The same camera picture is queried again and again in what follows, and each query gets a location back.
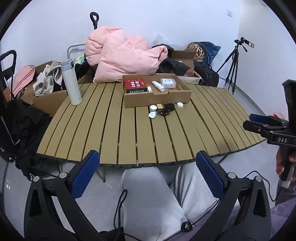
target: human hand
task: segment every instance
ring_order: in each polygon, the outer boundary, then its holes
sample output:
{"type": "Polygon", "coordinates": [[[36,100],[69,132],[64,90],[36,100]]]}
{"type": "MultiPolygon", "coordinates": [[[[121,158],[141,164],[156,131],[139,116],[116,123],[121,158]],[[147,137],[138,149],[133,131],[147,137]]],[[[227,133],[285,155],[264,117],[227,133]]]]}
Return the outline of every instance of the human hand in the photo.
{"type": "MultiPolygon", "coordinates": [[[[293,152],[290,156],[289,156],[289,161],[290,162],[296,162],[296,152],[293,152]]],[[[284,166],[282,164],[282,158],[281,158],[281,150],[280,148],[278,149],[278,152],[276,154],[276,173],[278,175],[282,174],[284,171],[284,166]]],[[[293,173],[293,178],[291,181],[291,185],[296,184],[296,169],[293,173]]]]}

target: table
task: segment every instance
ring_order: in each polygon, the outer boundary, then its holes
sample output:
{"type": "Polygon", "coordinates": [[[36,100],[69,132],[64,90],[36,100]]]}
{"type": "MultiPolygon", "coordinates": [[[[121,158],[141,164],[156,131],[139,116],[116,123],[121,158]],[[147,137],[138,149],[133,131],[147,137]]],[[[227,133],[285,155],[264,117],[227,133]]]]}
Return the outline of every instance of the table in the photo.
{"type": "Polygon", "coordinates": [[[102,165],[153,166],[194,161],[200,150],[225,156],[264,140],[243,129],[249,114],[228,90],[188,86],[188,104],[150,119],[149,107],[125,108],[122,83],[79,85],[82,103],[65,99],[37,154],[77,163],[96,150],[102,165]]]}

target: gray tile floor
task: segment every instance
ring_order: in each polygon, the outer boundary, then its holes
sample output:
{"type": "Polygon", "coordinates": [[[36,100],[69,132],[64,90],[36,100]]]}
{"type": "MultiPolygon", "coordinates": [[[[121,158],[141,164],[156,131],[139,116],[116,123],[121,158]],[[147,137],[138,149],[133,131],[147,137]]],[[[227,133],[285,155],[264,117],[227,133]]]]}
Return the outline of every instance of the gray tile floor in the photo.
{"type": "MultiPolygon", "coordinates": [[[[235,92],[235,97],[249,111],[256,113],[256,109],[240,96],[239,92],[235,92]]],[[[271,146],[266,141],[249,148],[245,151],[229,155],[221,164],[226,172],[234,172],[239,177],[247,175],[253,170],[259,171],[271,183],[271,195],[276,195],[278,176],[275,172],[275,156],[277,152],[276,146],[271,146]]],[[[3,172],[5,169],[5,161],[0,158],[0,185],[2,184],[3,172]]],[[[63,171],[69,171],[73,164],[64,163],[63,171]]],[[[172,181],[177,171],[178,165],[164,166],[160,170],[167,182],[172,181]]],[[[103,183],[97,174],[95,174],[83,196],[77,199],[77,203],[85,216],[98,231],[109,231],[113,229],[113,218],[118,198],[121,194],[121,176],[123,168],[99,168],[99,171],[105,172],[106,182],[103,183]]],[[[51,171],[52,174],[58,174],[57,170],[51,171]]],[[[24,234],[23,216],[25,203],[30,187],[30,182],[23,176],[21,170],[15,167],[15,163],[9,163],[6,180],[4,181],[4,205],[5,213],[14,227],[24,234]]],[[[72,231],[68,221],[66,220],[59,202],[54,198],[57,212],[62,220],[63,225],[72,231]]]]}

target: white thermos bottle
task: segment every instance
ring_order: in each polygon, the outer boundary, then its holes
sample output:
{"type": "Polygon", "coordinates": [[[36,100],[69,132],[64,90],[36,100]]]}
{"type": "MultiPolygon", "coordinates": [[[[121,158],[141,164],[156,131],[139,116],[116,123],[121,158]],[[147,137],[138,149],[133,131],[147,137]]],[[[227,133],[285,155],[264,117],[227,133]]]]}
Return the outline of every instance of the white thermos bottle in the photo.
{"type": "Polygon", "coordinates": [[[72,105],[79,105],[82,102],[80,89],[72,59],[67,59],[61,63],[62,75],[72,105]]]}

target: tripod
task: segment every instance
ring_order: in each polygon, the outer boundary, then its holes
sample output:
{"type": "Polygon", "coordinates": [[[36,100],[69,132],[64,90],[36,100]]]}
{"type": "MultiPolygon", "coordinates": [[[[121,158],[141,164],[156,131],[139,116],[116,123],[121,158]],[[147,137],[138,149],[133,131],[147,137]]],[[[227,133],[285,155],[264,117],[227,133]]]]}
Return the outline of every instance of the tripod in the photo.
{"type": "Polygon", "coordinates": [[[242,45],[243,43],[249,43],[249,41],[245,40],[243,37],[241,38],[241,40],[236,39],[234,41],[237,45],[234,47],[234,50],[231,52],[231,54],[227,57],[227,59],[225,60],[225,62],[222,64],[222,66],[218,69],[217,73],[220,71],[220,69],[222,69],[222,67],[228,62],[228,60],[230,59],[230,57],[232,57],[232,64],[231,64],[231,68],[229,70],[228,76],[225,80],[225,85],[227,83],[229,83],[228,86],[228,90],[230,88],[230,85],[232,84],[232,80],[233,80],[233,75],[234,75],[234,71],[235,71],[235,76],[234,76],[234,83],[232,86],[232,94],[234,94],[235,91],[235,84],[237,82],[237,68],[238,68],[238,64],[239,64],[239,45],[243,46],[244,50],[246,52],[248,52],[248,50],[244,47],[244,45],[242,45]]]}

